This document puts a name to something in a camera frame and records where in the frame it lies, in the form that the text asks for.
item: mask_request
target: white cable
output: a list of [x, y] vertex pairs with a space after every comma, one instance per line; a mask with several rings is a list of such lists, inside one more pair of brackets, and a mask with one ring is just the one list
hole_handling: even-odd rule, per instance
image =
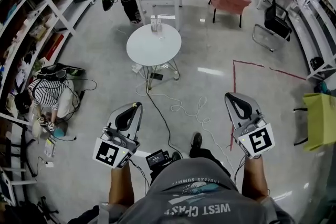
[[[200, 97], [200, 99], [198, 100], [198, 110], [197, 110], [197, 113], [196, 113], [195, 115], [188, 114], [187, 111], [185, 110], [185, 108], [182, 106], [182, 101], [181, 101], [181, 100], [172, 98], [172, 97], [170, 97], [170, 96], [168, 96], [168, 95], [166, 95], [166, 94], [154, 94], [154, 93], [148, 93], [148, 87], [147, 87], [147, 85], [146, 85], [146, 95], [139, 94], [138, 91], [137, 91], [137, 88], [140, 87], [141, 85], [143, 85], [144, 83], [147, 83], [147, 79], [146, 79], [146, 77], [143, 76], [143, 75], [141, 74], [140, 71], [139, 71], [139, 73], [140, 73], [140, 75], [145, 79], [145, 81], [144, 81], [143, 83], [141, 83], [141, 84], [139, 84], [138, 86], [135, 87], [135, 92], [137, 93], [137, 95], [140, 95], [140, 96], [142, 96], [142, 97], [145, 97], [145, 96], [147, 96], [147, 95], [165, 96], [165, 97], [167, 97], [167, 98], [169, 98], [169, 99], [171, 99], [171, 100], [174, 100], [174, 101], [179, 102], [179, 103], [180, 103], [179, 105], [177, 105], [177, 104], [172, 105], [172, 106], [170, 107], [170, 110], [173, 111], [173, 112], [177, 112], [177, 111], [179, 111], [180, 109], [182, 109], [182, 110], [184, 111], [184, 113], [185, 113], [187, 116], [189, 116], [189, 117], [196, 117], [196, 120], [198, 121], [198, 123], [200, 123], [200, 124], [202, 125], [202, 129], [203, 129], [204, 131], [208, 132], [208, 133], [211, 135], [211, 137], [212, 137], [212, 139], [213, 139], [215, 145], [218, 146], [218, 147], [220, 148], [220, 150], [222, 151], [223, 155], [226, 157], [227, 162], [228, 162], [229, 165], [231, 166], [231, 169], [232, 169], [232, 171], [233, 171], [233, 175], [235, 175], [235, 170], [233, 169], [233, 166], [232, 166], [232, 163], [231, 163], [229, 157], [224, 153], [222, 147], [216, 142], [216, 140], [215, 140], [215, 138], [214, 138], [212, 132], [210, 132], [208, 129], [204, 128], [204, 126], [203, 126], [204, 123], [208, 123], [208, 122], [210, 121], [210, 118], [204, 118], [204, 120], [202, 120], [202, 121], [200, 121], [199, 118], [198, 118], [198, 114], [199, 114], [201, 108], [205, 106], [205, 104], [206, 104], [206, 102], [207, 102], [207, 98], [206, 98], [206, 97]], [[201, 99], [202, 99], [202, 98], [205, 98], [205, 101], [204, 101], [204, 103], [201, 105]]]

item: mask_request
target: black pants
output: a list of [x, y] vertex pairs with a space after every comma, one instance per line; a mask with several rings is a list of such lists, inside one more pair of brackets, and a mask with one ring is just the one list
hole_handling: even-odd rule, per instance
[[135, 13], [138, 11], [137, 2], [135, 0], [120, 0], [124, 7], [125, 13], [129, 20], [136, 20]]
[[[227, 169], [225, 169], [225, 167], [221, 164], [221, 162], [219, 160], [217, 160], [214, 155], [212, 155], [210, 150], [207, 150], [206, 148], [192, 148], [189, 152], [189, 157], [190, 158], [206, 158], [206, 159], [210, 159], [212, 161], [214, 161], [227, 175], [228, 177], [231, 177], [230, 173], [228, 172]], [[158, 167], [157, 169], [155, 169], [152, 173], [151, 173], [151, 178], [152, 178], [152, 182], [156, 179], [156, 177], [159, 175], [159, 173], [161, 173], [166, 167], [168, 167], [168, 165], [165, 166], [161, 166]]]

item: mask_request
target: black shoe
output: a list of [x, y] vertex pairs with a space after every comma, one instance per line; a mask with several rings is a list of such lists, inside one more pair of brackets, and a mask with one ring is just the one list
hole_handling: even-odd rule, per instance
[[174, 151], [173, 155], [172, 155], [172, 160], [173, 162], [178, 161], [179, 159], [181, 159], [180, 154], [177, 151]]
[[195, 132], [193, 134], [193, 138], [191, 140], [192, 144], [191, 147], [192, 148], [201, 148], [202, 146], [202, 135], [199, 132]]

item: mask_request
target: device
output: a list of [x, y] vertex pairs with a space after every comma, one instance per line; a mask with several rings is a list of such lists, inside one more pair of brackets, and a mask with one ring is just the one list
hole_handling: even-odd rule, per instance
[[163, 75], [162, 74], [158, 74], [158, 73], [151, 73], [151, 79], [162, 80], [163, 79]]
[[233, 138], [248, 158], [254, 158], [275, 146], [273, 131], [258, 103], [241, 93], [226, 93], [225, 104], [232, 121]]
[[137, 131], [142, 113], [140, 102], [114, 110], [103, 128], [102, 136], [96, 139], [92, 158], [111, 168], [122, 168], [140, 146]]
[[154, 170], [157, 167], [164, 166], [167, 163], [171, 163], [168, 151], [164, 152], [162, 150], [159, 150], [147, 156], [146, 161], [150, 170]]
[[67, 78], [68, 74], [78, 77], [83, 75], [84, 72], [85, 69], [57, 63], [52, 66], [41, 68], [36, 77], [38, 79], [46, 79], [49, 81], [64, 81]]

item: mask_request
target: round white table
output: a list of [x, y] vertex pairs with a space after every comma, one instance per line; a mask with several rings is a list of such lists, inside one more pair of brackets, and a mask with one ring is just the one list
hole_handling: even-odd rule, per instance
[[[180, 33], [170, 25], [161, 25], [162, 30], [158, 32], [152, 32], [150, 24], [137, 29], [127, 41], [127, 54], [139, 65], [154, 67], [154, 73], [157, 66], [167, 63], [167, 67], [177, 72], [179, 78], [180, 72], [174, 57], [181, 48]], [[151, 89], [152, 80], [153, 78], [149, 80], [149, 89]]]

